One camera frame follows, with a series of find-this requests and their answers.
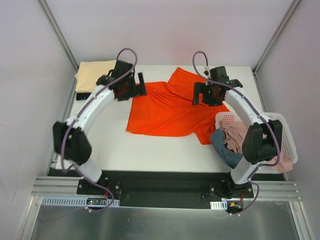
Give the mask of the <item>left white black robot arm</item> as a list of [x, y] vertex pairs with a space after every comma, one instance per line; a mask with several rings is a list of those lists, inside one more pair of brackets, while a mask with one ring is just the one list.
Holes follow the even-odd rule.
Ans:
[[88, 188], [99, 195], [105, 191], [102, 170], [92, 159], [92, 145], [87, 134], [104, 108], [114, 101], [145, 96], [143, 73], [135, 72], [135, 65], [117, 60], [115, 67], [98, 78], [95, 87], [81, 108], [64, 122], [56, 121], [52, 127], [54, 151], [60, 155], [61, 167], [69, 171], [65, 163], [89, 179]]

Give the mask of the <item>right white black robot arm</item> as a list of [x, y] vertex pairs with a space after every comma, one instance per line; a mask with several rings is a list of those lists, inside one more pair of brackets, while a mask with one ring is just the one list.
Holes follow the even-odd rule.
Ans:
[[226, 179], [228, 196], [241, 194], [259, 167], [278, 164], [282, 123], [259, 112], [223, 66], [206, 70], [205, 76], [177, 68], [168, 81], [144, 88], [145, 95], [132, 103], [127, 131], [155, 137], [195, 134], [203, 145], [217, 145], [221, 131], [223, 149], [241, 154]]

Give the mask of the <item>orange t shirt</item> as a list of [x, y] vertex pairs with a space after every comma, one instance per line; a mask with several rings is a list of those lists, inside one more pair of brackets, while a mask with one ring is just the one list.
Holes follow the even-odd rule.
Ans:
[[216, 115], [228, 108], [193, 104], [194, 84], [203, 83], [198, 75], [178, 67], [167, 82], [145, 84], [147, 94], [132, 100], [126, 131], [155, 137], [185, 137], [195, 134], [202, 145], [209, 145], [216, 129]]

